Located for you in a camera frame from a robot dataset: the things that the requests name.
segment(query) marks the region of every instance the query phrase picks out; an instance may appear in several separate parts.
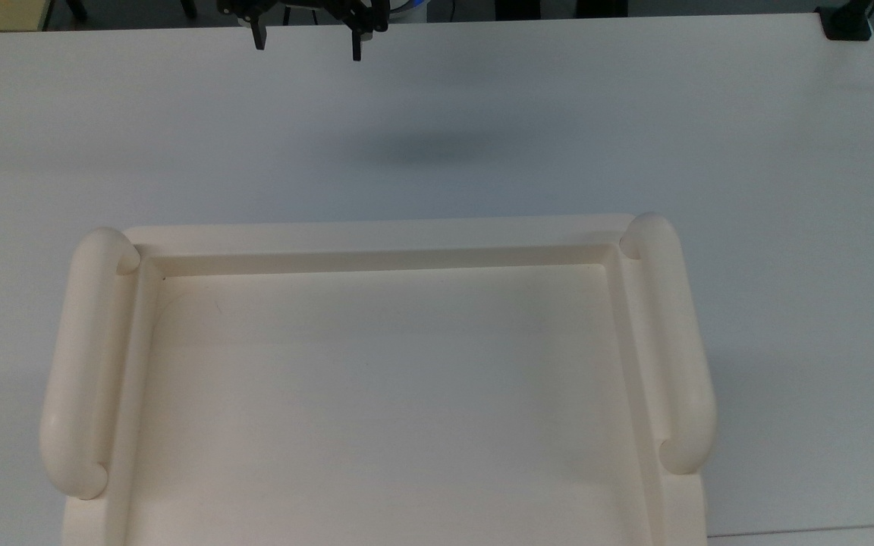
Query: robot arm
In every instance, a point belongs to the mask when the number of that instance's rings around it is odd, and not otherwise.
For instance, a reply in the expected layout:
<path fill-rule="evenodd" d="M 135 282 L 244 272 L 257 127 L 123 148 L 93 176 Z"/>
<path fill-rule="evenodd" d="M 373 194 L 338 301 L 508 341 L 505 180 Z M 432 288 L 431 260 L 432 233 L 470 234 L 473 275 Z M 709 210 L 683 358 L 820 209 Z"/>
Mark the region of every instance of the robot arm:
<path fill-rule="evenodd" d="M 218 11 L 233 14 L 244 27 L 252 28 L 256 49 L 264 49 L 265 27 L 259 18 L 277 3 L 278 0 L 218 0 Z M 372 38 L 374 30 L 385 32 L 389 27 L 389 0 L 370 0 L 370 7 L 361 0 L 285 0 L 285 4 L 322 8 L 350 27 L 353 32 L 353 60 L 362 58 L 362 42 Z"/>

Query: white table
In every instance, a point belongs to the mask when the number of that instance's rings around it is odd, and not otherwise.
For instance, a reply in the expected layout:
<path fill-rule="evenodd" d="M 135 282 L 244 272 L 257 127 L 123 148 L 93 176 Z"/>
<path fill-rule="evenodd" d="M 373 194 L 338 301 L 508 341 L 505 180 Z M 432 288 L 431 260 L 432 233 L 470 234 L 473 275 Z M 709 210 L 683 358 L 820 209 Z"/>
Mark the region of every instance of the white table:
<path fill-rule="evenodd" d="M 718 395 L 711 535 L 874 526 L 874 40 L 739 15 L 349 55 L 330 27 L 0 35 L 0 544 L 58 539 L 39 405 L 88 229 L 648 210 Z"/>

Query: plastic tray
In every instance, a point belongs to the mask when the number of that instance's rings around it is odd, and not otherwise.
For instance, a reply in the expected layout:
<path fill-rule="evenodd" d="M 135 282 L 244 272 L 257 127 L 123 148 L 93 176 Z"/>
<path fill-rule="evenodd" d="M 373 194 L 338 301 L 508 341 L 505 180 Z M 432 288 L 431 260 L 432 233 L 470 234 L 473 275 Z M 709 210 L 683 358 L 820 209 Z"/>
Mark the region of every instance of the plastic tray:
<path fill-rule="evenodd" d="M 715 402 L 657 215 L 142 227 L 73 257 L 63 544 L 705 545 Z"/>

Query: tray handle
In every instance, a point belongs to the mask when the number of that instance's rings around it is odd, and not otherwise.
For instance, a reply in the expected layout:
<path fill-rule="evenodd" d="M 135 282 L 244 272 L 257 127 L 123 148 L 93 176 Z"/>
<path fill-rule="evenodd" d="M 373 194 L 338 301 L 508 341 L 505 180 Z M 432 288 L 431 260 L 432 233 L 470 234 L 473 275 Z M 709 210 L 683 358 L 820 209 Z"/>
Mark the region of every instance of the tray handle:
<path fill-rule="evenodd" d="M 661 215 L 638 215 L 620 239 L 628 258 L 642 259 L 652 291 L 652 314 L 662 340 L 671 434 L 659 462 L 673 474 L 691 474 L 707 461 L 717 435 L 717 401 L 693 308 L 680 238 Z"/>
<path fill-rule="evenodd" d="M 69 497 L 89 500 L 107 487 L 107 470 L 91 450 L 99 364 L 115 276 L 127 275 L 138 265 L 137 249 L 108 227 L 90 231 L 73 253 L 39 424 L 46 473 Z"/>

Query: tray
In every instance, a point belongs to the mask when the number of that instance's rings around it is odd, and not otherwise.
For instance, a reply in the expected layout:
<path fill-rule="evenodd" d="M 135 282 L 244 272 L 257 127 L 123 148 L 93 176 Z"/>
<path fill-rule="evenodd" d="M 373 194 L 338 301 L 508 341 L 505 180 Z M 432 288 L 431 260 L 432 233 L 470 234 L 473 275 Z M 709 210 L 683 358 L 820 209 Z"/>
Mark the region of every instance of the tray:
<path fill-rule="evenodd" d="M 42 415 L 65 546 L 706 544 L 658 215 L 91 232 Z"/>

